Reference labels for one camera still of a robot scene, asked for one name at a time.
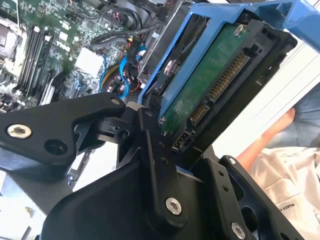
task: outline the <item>bolt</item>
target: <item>bolt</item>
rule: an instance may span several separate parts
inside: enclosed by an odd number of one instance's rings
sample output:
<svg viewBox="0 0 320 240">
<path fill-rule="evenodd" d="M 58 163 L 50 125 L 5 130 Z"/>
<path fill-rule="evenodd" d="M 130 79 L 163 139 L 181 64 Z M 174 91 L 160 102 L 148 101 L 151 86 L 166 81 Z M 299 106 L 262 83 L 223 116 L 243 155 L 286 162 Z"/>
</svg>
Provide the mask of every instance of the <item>bolt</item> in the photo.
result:
<svg viewBox="0 0 320 240">
<path fill-rule="evenodd" d="M 235 29 L 234 35 L 235 35 L 236 37 L 239 37 L 239 36 L 243 33 L 244 30 L 245 30 L 245 26 L 242 25 L 242 24 L 240 24 L 240 25 Z"/>
<path fill-rule="evenodd" d="M 165 200 L 166 209 L 173 215 L 180 215 L 182 212 L 182 207 L 180 202 L 174 197 L 169 197 Z"/>
<path fill-rule="evenodd" d="M 119 102 L 117 99 L 115 99 L 115 98 L 112 98 L 112 99 L 111 99 L 111 102 L 112 102 L 113 104 L 116 104 L 116 105 L 119 105 L 119 104 L 120 104 L 120 102 Z"/>
<path fill-rule="evenodd" d="M 22 124 L 13 124 L 8 127 L 6 132 L 10 137 L 15 139 L 26 139 L 29 138 L 32 134 L 31 129 Z"/>
<path fill-rule="evenodd" d="M 233 158 L 231 158 L 231 157 L 229 157 L 229 161 L 230 161 L 230 163 L 232 164 L 232 165 L 236 165 L 236 161 L 233 159 Z"/>
<path fill-rule="evenodd" d="M 149 117 L 153 116 L 152 112 L 150 112 L 150 111 L 145 111 L 145 114 L 147 114 Z"/>
<path fill-rule="evenodd" d="M 234 234 L 238 237 L 238 239 L 243 240 L 246 238 L 245 231 L 237 222 L 231 223 L 231 228 L 232 228 L 232 231 L 234 232 Z"/>
<path fill-rule="evenodd" d="M 168 64 L 165 66 L 164 71 L 163 71 L 163 73 L 164 73 L 165 75 L 167 75 L 167 73 L 169 72 L 169 69 L 171 68 L 172 63 L 173 63 L 173 61 L 170 60 L 170 61 L 168 62 Z"/>
</svg>

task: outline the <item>person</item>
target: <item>person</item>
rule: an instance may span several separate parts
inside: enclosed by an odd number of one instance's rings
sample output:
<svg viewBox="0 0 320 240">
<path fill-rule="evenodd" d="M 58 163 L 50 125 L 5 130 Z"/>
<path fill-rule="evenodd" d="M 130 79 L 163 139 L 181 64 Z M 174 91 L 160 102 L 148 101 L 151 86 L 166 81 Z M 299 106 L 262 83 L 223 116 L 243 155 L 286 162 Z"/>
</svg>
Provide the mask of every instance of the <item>person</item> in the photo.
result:
<svg viewBox="0 0 320 240">
<path fill-rule="evenodd" d="M 320 239 L 320 83 L 238 157 L 305 240 Z"/>
</svg>

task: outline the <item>motherboard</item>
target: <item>motherboard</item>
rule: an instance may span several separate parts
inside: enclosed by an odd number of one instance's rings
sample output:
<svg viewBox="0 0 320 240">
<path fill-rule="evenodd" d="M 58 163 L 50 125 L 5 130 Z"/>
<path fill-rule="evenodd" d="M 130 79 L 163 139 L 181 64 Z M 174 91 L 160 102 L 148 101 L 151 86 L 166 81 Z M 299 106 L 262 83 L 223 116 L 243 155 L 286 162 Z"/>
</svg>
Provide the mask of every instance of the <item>motherboard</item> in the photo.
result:
<svg viewBox="0 0 320 240">
<path fill-rule="evenodd" d="M 10 46 L 6 55 L 0 51 L 0 112 L 99 91 L 101 74 L 126 49 L 112 44 L 103 49 L 103 58 L 90 42 L 124 27 L 99 17 L 85 1 L 81 6 L 90 17 L 79 14 L 72 0 L 0 0 L 0 47 Z"/>
</svg>

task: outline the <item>black cable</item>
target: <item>black cable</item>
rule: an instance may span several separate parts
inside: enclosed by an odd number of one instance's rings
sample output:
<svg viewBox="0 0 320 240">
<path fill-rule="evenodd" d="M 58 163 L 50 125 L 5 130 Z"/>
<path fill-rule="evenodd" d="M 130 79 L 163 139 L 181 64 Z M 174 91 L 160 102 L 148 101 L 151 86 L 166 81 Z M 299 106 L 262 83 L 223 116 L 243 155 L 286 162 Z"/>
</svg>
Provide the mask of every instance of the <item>black cable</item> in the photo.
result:
<svg viewBox="0 0 320 240">
<path fill-rule="evenodd" d="M 127 43 L 127 38 L 125 37 L 114 37 L 114 38 L 110 38 L 110 39 L 107 39 L 105 41 L 102 41 L 102 42 L 98 42 L 98 43 L 95 43 L 95 44 L 91 44 L 93 47 L 95 48 L 105 48 L 111 44 L 114 44 L 114 43 Z"/>
<path fill-rule="evenodd" d="M 132 17 L 133 22 L 134 22 L 134 26 L 135 26 L 134 29 L 138 28 L 138 20 L 136 18 L 136 16 L 137 16 L 138 19 L 139 19 L 140 28 L 143 27 L 142 19 L 141 19 L 141 17 L 139 16 L 139 14 L 136 11 L 134 11 L 132 9 L 129 9 L 129 8 L 126 8 L 126 7 L 113 7 L 113 6 L 108 6 L 108 7 L 111 7 L 111 10 L 114 10 L 116 12 L 127 12 L 127 13 L 130 13 L 130 16 Z"/>
<path fill-rule="evenodd" d="M 145 6 L 142 6 L 142 5 L 137 5 L 136 3 L 132 3 L 132 4 L 138 8 L 143 9 L 149 15 L 150 19 L 152 20 L 151 12 L 148 8 L 146 8 Z"/>
<path fill-rule="evenodd" d="M 110 3 L 105 2 L 104 0 L 99 0 L 99 2 L 100 2 L 101 4 L 103 4 L 103 5 L 108 9 L 107 12 L 108 12 L 109 10 L 114 10 L 114 11 L 116 11 L 116 12 L 124 11 L 124 12 L 130 13 L 130 15 L 131 15 L 131 17 L 132 17 L 132 19 L 133 19 L 133 22 L 134 22 L 134 24 L 135 24 L 135 29 L 138 28 L 137 18 L 139 19 L 140 28 L 143 27 L 142 19 L 141 19 L 140 15 L 139 15 L 136 11 L 134 11 L 134 10 L 132 10 L 132 9 L 130 9 L 130 8 L 126 8 L 126 7 L 112 6 Z"/>
<path fill-rule="evenodd" d="M 154 25 L 142 28 L 142 29 L 138 29 L 138 30 L 132 30 L 132 31 L 115 31 L 115 32 L 107 32 L 104 33 L 100 36 L 95 37 L 94 39 L 91 40 L 91 45 L 96 45 L 96 44 L 100 44 L 102 42 L 105 42 L 108 39 L 111 38 L 129 38 L 130 36 L 135 36 L 135 35 L 140 35 L 140 34 L 144 34 L 147 33 L 153 29 L 157 29 L 159 27 L 162 27 L 164 25 L 163 22 L 158 22 Z"/>
</svg>

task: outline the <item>white shirt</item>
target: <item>white shirt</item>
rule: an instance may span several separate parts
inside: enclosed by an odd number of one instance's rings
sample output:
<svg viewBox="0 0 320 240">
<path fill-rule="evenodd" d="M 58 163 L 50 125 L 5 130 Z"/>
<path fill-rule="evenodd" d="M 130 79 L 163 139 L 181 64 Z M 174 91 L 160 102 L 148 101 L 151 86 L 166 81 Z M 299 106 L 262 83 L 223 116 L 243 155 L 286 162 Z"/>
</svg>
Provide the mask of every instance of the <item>white shirt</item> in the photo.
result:
<svg viewBox="0 0 320 240">
<path fill-rule="evenodd" d="M 305 240 L 320 240 L 318 148 L 265 148 L 250 174 Z"/>
</svg>

